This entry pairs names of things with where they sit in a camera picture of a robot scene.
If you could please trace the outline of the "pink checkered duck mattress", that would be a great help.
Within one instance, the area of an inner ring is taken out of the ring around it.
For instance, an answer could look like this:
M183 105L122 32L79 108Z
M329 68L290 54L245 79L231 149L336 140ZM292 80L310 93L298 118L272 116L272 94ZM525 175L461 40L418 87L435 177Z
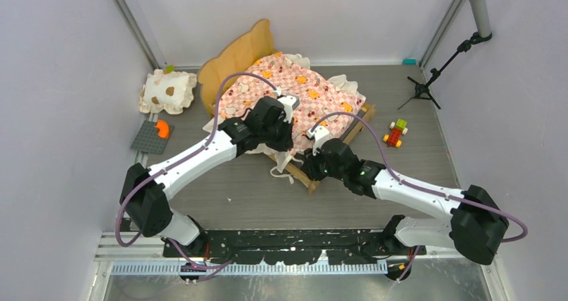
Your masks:
M299 155L312 148L313 142L305 135L314 125L339 138L353 122L351 116L366 102L357 82L349 81L344 74L324 78L311 70L308 58L299 54L271 54L230 72L240 75L225 84L221 97L213 98L220 105L217 123L232 117L244 118L263 97L281 101L292 116L291 149L276 152L265 144L254 149L256 154L275 158L271 174L277 178L292 178L284 172L285 166L299 162Z

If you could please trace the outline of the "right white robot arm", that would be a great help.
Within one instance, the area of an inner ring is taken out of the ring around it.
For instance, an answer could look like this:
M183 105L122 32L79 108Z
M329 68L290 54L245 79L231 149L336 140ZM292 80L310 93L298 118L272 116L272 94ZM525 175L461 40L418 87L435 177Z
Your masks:
M391 220L390 231L382 236L382 245L391 254L416 245L448 247L470 261L489 265L509 227L484 188L444 188L407 177L384 164L360 159L339 139L307 149L301 169L312 180L335 178L358 196L389 200L427 214L427 219Z

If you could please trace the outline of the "wooden pet bed frame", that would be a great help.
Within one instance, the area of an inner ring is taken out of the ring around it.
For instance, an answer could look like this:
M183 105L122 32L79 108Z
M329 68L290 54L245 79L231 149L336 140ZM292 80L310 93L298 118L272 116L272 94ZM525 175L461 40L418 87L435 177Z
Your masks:
M258 20L209 59L198 72L198 82L206 112L210 116L219 114L220 121L243 114L263 96L273 97L274 86L284 95L299 97L293 118L293 147L278 153L260 145L254 152L276 162L272 176L298 180L307 187L308 194L319 185L301 171L303 153L312 146L305 136L308 129L319 121L334 137L350 143L363 128L362 122L350 115L369 122L376 113L376 106L346 75L324 78L310 68L308 58L277 51L268 19Z

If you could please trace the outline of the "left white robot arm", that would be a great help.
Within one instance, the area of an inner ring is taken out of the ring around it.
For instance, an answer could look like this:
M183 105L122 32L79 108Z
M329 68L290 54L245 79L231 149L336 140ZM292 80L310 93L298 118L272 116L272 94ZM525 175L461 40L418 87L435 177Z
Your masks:
M151 168L132 165L117 218L128 214L140 235L173 239L190 257L199 256L206 246L201 229L191 217L173 210L170 200L196 178L261 144L279 152L291 149L293 112L298 106L293 95L262 97L244 118L223 120L208 137L173 158Z

